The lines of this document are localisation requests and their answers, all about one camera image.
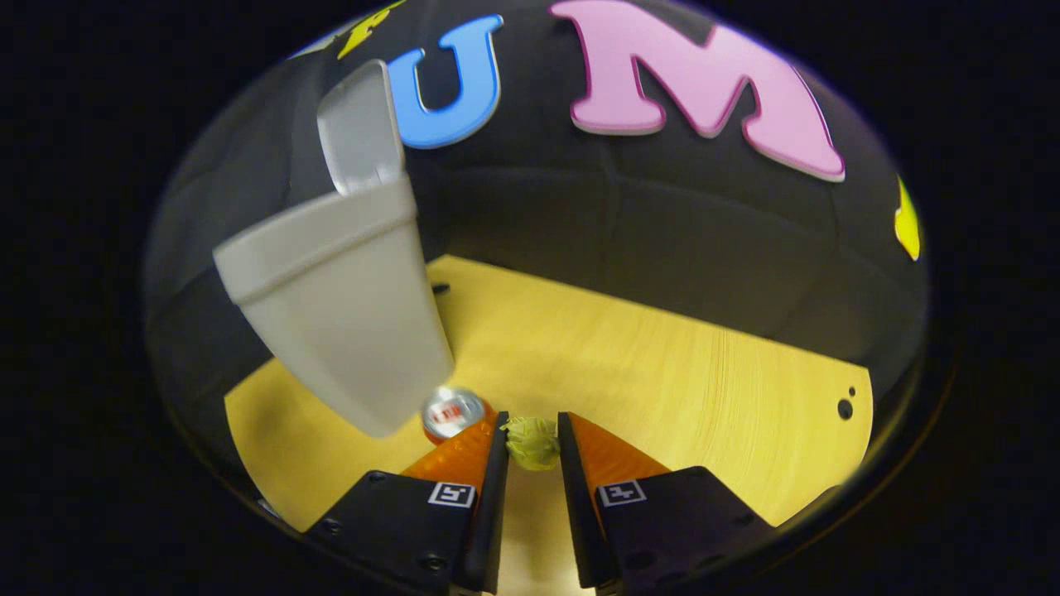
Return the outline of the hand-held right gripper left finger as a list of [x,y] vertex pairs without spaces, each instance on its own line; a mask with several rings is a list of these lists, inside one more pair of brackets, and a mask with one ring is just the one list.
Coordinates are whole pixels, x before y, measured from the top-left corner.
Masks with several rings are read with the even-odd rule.
[[499,591],[507,411],[432,450],[459,474],[368,471],[304,539],[355,572],[354,596],[488,596]]

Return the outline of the white desktop garbage bin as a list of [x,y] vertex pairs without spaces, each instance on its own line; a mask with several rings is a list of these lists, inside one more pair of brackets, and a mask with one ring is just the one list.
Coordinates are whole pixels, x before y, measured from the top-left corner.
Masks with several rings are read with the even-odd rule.
[[224,290],[275,358],[367,436],[401,430],[453,373],[417,227],[388,67],[320,101],[333,192],[214,249]]

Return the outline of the yellow paper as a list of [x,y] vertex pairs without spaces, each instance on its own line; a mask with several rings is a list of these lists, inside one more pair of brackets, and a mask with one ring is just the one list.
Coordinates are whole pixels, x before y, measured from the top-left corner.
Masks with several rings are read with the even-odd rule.
[[500,430],[506,436],[508,456],[523,470],[545,472],[559,464],[561,446],[555,421],[541,416],[511,416]]

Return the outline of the black backdrop cloth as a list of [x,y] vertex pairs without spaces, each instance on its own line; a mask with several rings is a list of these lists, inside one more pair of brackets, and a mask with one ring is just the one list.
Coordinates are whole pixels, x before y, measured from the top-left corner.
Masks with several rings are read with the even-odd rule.
[[[222,396],[266,360],[212,249],[332,188],[313,113],[367,58],[401,58],[427,108],[493,43],[499,105],[473,135],[413,148],[427,259],[465,257],[778,340],[870,370],[887,402],[920,351],[928,264],[894,234],[899,178],[847,99],[795,64],[787,95],[756,39],[670,0],[407,0],[254,80],[201,133],[145,246],[145,344],[162,399],[234,459]],[[799,83],[805,91],[797,91]]]

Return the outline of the wooden desktop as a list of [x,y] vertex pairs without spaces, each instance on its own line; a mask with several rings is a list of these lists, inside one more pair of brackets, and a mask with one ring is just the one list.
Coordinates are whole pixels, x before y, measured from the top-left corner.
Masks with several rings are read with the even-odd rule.
[[[575,411],[671,469],[704,464],[768,523],[848,479],[870,445],[866,369],[458,257],[426,268],[455,384],[518,416]],[[224,397],[238,456],[298,531],[364,472],[426,452],[420,423],[371,439],[277,361]]]

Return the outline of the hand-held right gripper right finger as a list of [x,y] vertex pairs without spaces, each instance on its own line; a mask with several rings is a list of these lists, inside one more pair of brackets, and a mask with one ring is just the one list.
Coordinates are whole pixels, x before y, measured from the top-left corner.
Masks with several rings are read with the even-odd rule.
[[576,569],[595,596],[716,596],[776,538],[700,464],[671,471],[573,411],[556,434]]

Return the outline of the red pop can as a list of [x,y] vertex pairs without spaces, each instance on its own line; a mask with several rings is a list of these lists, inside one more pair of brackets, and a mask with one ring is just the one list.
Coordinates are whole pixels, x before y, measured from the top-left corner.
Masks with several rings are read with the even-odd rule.
[[480,395],[466,387],[439,386],[424,402],[420,422],[432,445],[442,445],[462,430],[495,414],[495,408]]

